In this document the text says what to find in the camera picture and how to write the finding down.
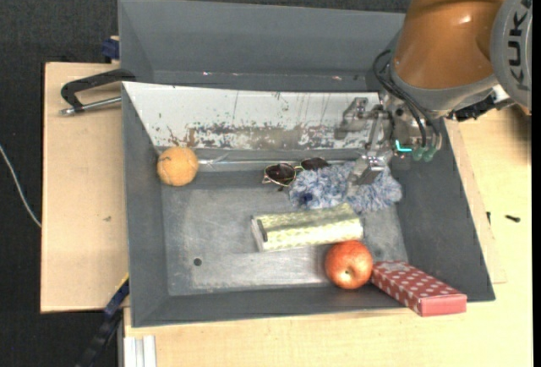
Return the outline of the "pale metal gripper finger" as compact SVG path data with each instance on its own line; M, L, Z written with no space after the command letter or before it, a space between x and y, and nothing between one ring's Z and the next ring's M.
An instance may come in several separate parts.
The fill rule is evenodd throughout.
M335 138L343 140L350 133L360 132L367 123L367 98L356 97L342 114L342 121L335 130Z
M358 184L365 185L373 183L381 172L385 170L386 159L384 156L365 156L361 158L360 174L358 175Z

